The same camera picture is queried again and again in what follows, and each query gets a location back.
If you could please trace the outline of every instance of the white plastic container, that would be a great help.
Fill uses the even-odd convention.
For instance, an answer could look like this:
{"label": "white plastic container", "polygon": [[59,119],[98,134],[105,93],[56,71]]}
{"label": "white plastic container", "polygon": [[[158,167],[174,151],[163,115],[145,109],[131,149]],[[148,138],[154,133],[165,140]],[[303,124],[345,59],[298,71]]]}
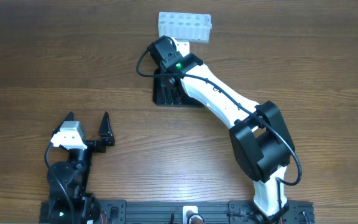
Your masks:
{"label": "white plastic container", "polygon": [[160,12],[158,33],[189,42],[209,42],[212,29],[211,15],[182,12]]}

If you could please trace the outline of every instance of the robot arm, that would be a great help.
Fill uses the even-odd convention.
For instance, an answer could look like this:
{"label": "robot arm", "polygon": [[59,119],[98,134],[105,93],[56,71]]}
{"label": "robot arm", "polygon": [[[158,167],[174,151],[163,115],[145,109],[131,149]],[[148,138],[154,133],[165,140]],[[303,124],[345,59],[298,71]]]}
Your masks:
{"label": "robot arm", "polygon": [[[249,100],[216,78],[207,65],[189,50],[184,49],[174,39],[161,37],[147,50],[162,73],[187,74],[207,78],[233,97],[245,109],[268,122],[292,147],[288,129],[280,110],[270,101],[259,105]],[[181,88],[190,98],[196,99],[210,109],[229,129],[234,155],[242,170],[254,181],[255,206],[260,210],[261,222],[273,223],[288,210],[283,184],[277,184],[276,178],[283,179],[290,162],[290,152],[280,141],[266,130],[255,137],[253,132],[264,128],[249,115],[240,110],[229,98],[209,83],[191,77],[175,77],[175,88]]]}

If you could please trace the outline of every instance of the wood grain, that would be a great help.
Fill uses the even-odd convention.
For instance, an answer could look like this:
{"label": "wood grain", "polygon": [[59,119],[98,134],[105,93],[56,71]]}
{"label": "wood grain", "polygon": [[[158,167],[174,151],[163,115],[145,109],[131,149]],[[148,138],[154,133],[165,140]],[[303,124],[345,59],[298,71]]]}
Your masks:
{"label": "wood grain", "polygon": [[[240,94],[280,107],[303,167],[287,197],[314,202],[318,223],[358,223],[351,0],[0,0],[0,222],[37,222],[48,197],[44,150],[69,111],[88,139],[110,114],[116,146],[93,157],[89,179],[98,198],[252,199],[222,122],[203,108],[155,106],[152,80],[135,73],[160,11],[212,15],[210,43],[191,51]],[[154,68],[146,58],[142,69]],[[286,178],[295,177],[291,163]]]}

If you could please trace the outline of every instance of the tabletop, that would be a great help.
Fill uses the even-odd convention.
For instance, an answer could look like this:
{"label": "tabletop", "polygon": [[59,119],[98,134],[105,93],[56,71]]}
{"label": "tabletop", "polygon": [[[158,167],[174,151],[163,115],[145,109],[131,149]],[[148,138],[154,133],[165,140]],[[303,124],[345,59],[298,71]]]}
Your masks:
{"label": "tabletop", "polygon": [[[212,15],[190,50],[241,95],[274,102],[303,168],[290,200],[318,223],[358,223],[358,1],[0,0],[0,222],[37,222],[44,153],[69,111],[86,139],[107,111],[116,145],[88,191],[128,201],[252,200],[227,127],[205,108],[156,106],[135,72],[160,11]],[[156,68],[150,57],[142,69]],[[67,159],[53,149],[51,162]],[[294,180],[293,160],[286,179]]]}

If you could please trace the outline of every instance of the wooden surface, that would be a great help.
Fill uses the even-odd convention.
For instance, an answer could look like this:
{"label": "wooden surface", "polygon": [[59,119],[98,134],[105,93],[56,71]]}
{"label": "wooden surface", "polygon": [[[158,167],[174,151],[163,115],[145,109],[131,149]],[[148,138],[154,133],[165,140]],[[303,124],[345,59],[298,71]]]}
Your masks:
{"label": "wooden surface", "polygon": [[[165,108],[135,64],[159,11],[212,15],[191,51],[240,94],[281,109],[303,168],[290,200],[318,223],[358,223],[358,1],[0,0],[0,222],[37,222],[44,152],[69,111],[116,146],[93,157],[89,191],[128,201],[251,200],[226,127],[202,108]],[[147,58],[142,66],[152,72]],[[67,153],[55,149],[53,161]],[[287,180],[296,177],[291,162]]]}

